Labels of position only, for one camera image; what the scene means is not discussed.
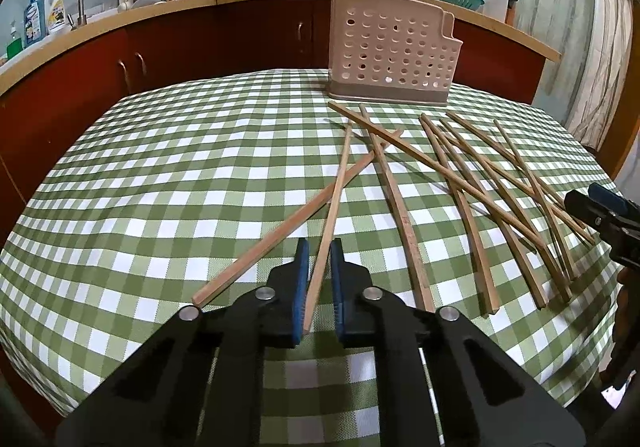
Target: cabinet handle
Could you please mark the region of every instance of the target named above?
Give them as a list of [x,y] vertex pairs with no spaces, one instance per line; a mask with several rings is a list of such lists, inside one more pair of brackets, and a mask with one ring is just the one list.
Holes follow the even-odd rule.
[[142,74],[146,77],[146,62],[145,62],[145,58],[140,55],[139,52],[135,53],[135,56],[140,59],[140,66],[142,66]]
[[118,59],[118,64],[122,66],[122,69],[124,70],[124,82],[127,84],[127,93],[131,95],[131,84],[129,83],[129,72],[127,72],[127,67],[124,66],[122,59]]

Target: striped curtain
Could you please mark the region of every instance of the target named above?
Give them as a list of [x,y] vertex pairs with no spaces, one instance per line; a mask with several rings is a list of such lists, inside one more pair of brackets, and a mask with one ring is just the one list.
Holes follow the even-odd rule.
[[574,105],[591,39],[594,0],[519,0],[514,26],[562,54],[547,61],[533,105],[565,124]]
[[582,145],[599,150],[625,84],[633,0],[599,0],[594,23],[592,51],[567,128]]

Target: perforated plastic container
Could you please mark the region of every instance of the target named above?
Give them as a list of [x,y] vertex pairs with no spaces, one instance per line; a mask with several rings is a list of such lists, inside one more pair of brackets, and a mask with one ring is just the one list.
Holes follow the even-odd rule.
[[421,0],[331,0],[330,97],[446,104],[462,41]]

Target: checkered tablecloth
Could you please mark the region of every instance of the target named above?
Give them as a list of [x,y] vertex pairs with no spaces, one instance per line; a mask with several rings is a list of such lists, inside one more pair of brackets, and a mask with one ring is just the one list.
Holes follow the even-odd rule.
[[[78,405],[205,281],[334,180],[344,132],[340,116],[326,105],[326,81],[326,70],[273,70],[131,96],[60,159],[0,255],[0,332],[16,369],[61,413]],[[591,182],[614,187],[538,109],[458,85],[452,85],[448,108],[498,139],[492,120],[499,119],[531,169],[562,196]],[[431,156],[418,114],[437,119],[444,111],[369,106],[374,122],[405,128],[402,138]],[[478,151],[513,170],[461,131]],[[351,164],[368,151],[361,135],[357,128]],[[606,244],[598,239],[587,246],[561,224],[582,273],[566,307],[530,253],[550,297],[539,311],[502,233],[476,204],[502,302],[496,315],[481,315],[465,230],[446,183],[396,148],[388,149],[388,158],[436,305],[456,306],[568,403],[589,382],[610,340],[619,267],[608,260]],[[493,186],[484,185],[498,199]],[[509,187],[549,243],[539,209]],[[308,236],[314,254],[326,213],[325,207],[212,304],[228,305],[263,283],[272,267],[292,260],[299,236]],[[373,166],[343,191],[335,236],[348,261],[366,266],[375,284],[413,303],[398,230]],[[324,283],[312,333],[295,350],[267,353],[261,443],[377,444],[372,351],[345,351],[333,328],[330,283]]]

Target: metal screw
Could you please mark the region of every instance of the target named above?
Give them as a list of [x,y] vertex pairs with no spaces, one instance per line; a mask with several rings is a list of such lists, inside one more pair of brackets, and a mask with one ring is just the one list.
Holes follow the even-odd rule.
[[370,301],[377,301],[382,299],[382,290],[380,290],[377,286],[367,286],[362,291],[362,296]]
[[178,313],[178,316],[180,316],[180,319],[183,321],[196,320],[198,315],[200,315],[200,310],[196,306],[185,306],[180,310],[180,313]]
[[452,306],[445,306],[440,309],[440,317],[445,321],[457,321],[460,317],[460,312]]
[[273,299],[276,295],[276,291],[271,286],[261,286],[255,291],[256,299],[261,301],[268,301]]

